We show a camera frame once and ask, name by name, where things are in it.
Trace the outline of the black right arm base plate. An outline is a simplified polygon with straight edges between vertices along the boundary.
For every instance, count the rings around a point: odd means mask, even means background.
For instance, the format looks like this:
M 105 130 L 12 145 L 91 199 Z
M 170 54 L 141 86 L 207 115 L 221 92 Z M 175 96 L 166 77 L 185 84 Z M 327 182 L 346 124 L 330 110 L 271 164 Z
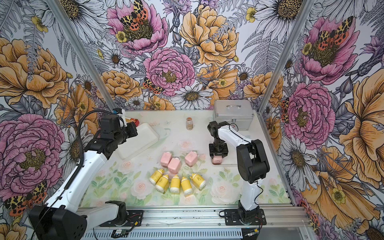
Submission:
M 267 224 L 263 209 L 252 211 L 240 209 L 225 209 L 219 211 L 219 217 L 224 218 L 226 226 L 264 226 Z

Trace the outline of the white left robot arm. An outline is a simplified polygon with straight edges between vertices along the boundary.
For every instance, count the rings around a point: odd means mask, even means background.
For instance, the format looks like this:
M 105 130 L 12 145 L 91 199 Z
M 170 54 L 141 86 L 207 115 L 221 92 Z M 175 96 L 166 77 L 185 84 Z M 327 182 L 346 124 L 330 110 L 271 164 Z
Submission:
M 29 213 L 33 237 L 39 240 L 80 240 L 104 223 L 123 225 L 128 220 L 126 204 L 107 201 L 100 207 L 79 212 L 84 193 L 101 167 L 119 145 L 138 135 L 135 123 L 127 123 L 121 113 L 107 114 L 99 121 L 100 129 L 86 146 L 79 142 L 80 161 L 63 185 L 42 206 Z

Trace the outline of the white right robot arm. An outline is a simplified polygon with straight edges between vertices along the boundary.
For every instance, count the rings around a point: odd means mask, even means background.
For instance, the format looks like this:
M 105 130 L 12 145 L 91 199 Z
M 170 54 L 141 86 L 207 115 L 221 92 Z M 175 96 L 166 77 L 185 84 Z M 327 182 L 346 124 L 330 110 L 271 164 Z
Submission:
M 259 196 L 263 193 L 262 180 L 270 171 L 263 143 L 242 136 L 227 122 L 210 122 L 207 129 L 214 141 L 209 144 L 212 164 L 219 165 L 228 156 L 228 145 L 236 150 L 238 172 L 244 180 L 243 193 L 238 203 L 238 219 L 243 225 L 263 226 L 266 219 L 260 208 Z

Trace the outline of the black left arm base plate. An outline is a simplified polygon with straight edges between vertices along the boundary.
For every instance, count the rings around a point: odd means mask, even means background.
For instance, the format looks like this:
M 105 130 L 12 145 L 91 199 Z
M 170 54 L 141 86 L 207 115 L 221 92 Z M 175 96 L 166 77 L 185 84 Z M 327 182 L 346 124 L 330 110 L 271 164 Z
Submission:
M 108 221 L 100 225 L 100 227 L 140 227 L 143 220 L 143 210 L 128 210 L 126 217 L 123 217 L 123 222 L 121 221 Z

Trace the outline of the pink pencil sharpener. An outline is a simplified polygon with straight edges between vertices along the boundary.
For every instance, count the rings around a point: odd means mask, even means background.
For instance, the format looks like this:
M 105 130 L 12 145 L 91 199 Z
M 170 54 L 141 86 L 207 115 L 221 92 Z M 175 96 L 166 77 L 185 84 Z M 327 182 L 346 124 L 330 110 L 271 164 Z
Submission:
M 181 168 L 181 161 L 179 158 L 172 158 L 168 164 L 168 170 L 171 174 L 176 175 Z
M 195 151 L 191 151 L 185 156 L 185 163 L 187 166 L 193 167 L 193 165 L 198 161 L 198 158 L 198 154 Z
M 221 165 L 223 162 L 223 157 L 222 156 L 214 156 L 212 158 L 212 164 L 213 165 Z
M 172 158 L 173 158 L 172 153 L 164 152 L 162 154 L 161 159 L 160 159 L 161 166 L 164 167 L 164 168 L 167 168 Z

